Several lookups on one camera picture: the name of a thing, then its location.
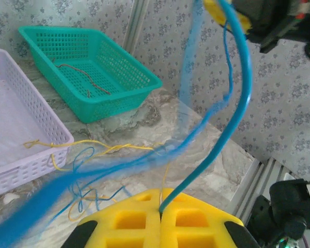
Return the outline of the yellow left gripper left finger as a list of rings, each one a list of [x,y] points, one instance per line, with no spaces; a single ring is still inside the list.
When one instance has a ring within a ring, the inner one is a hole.
[[[159,190],[146,190],[81,219],[63,247],[159,247]]]

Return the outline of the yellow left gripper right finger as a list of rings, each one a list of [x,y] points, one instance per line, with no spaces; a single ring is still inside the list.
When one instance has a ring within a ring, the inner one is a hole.
[[[161,217],[160,247],[259,247],[242,221],[180,193]]]

